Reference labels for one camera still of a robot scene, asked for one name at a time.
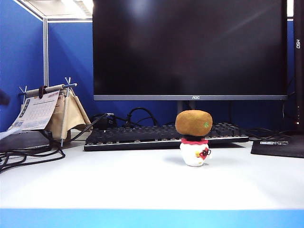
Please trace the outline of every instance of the mechanical keyboard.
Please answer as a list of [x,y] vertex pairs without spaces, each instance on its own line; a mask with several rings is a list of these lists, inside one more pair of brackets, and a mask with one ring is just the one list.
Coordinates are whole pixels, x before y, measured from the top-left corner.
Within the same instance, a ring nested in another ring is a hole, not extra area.
[[[85,151],[178,149],[181,138],[182,135],[176,131],[174,125],[93,129],[86,139],[84,149]],[[229,123],[214,123],[204,138],[209,144],[242,143],[249,140],[239,127]]]

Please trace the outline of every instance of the cubicle wall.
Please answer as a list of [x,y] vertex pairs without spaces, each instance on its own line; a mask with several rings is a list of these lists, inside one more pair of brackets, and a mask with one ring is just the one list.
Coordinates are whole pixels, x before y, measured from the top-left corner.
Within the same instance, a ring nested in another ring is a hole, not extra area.
[[19,86],[43,85],[43,23],[13,0],[0,1],[0,89],[10,96],[0,106],[0,132],[20,111]]
[[[29,89],[43,84],[43,23],[13,0],[1,1],[1,77],[0,88],[11,97],[9,106],[0,107],[0,130],[6,130],[19,112],[21,97],[18,87]],[[92,23],[49,23],[49,84],[65,83],[72,77],[75,88],[88,116],[111,112],[126,117],[135,107],[149,109],[160,122],[174,122],[175,101],[93,101]],[[293,71],[293,22],[288,22],[288,80]],[[196,107],[212,114],[215,122],[232,121],[244,128],[293,128],[293,120],[282,122],[282,102],[278,101],[198,101]],[[286,112],[293,116],[295,104],[286,104]],[[136,111],[133,121],[148,116]]]
[[[289,21],[288,57],[290,78],[293,76],[293,68],[291,68],[293,65],[293,39],[290,37],[293,33],[292,27],[293,23]],[[177,103],[175,101],[93,101],[91,22],[49,23],[50,85],[64,83],[64,77],[66,76],[72,77],[72,81],[79,84],[75,90],[89,116],[113,112],[117,116],[126,117],[132,108],[143,106],[150,109],[161,124],[175,120],[177,113]],[[210,112],[215,122],[232,120],[235,124],[244,128],[264,127],[279,129],[281,126],[284,128],[293,127],[292,122],[288,119],[282,122],[282,102],[278,101],[196,101],[196,106],[198,109]],[[134,116],[134,120],[145,116],[145,112],[138,111]]]

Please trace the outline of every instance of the monitor stand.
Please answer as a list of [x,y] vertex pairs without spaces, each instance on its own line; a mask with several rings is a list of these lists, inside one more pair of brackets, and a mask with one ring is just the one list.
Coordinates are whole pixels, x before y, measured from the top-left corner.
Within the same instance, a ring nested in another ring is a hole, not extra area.
[[177,114],[181,113],[182,111],[185,111],[183,107],[184,102],[189,102],[189,107],[191,109],[196,108],[195,101],[177,101]]

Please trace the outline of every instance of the black monitor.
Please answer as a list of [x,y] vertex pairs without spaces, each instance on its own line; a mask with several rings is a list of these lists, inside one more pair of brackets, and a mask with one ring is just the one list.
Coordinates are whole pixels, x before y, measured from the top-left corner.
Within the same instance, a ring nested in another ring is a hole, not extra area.
[[95,0],[95,100],[285,100],[286,0]]

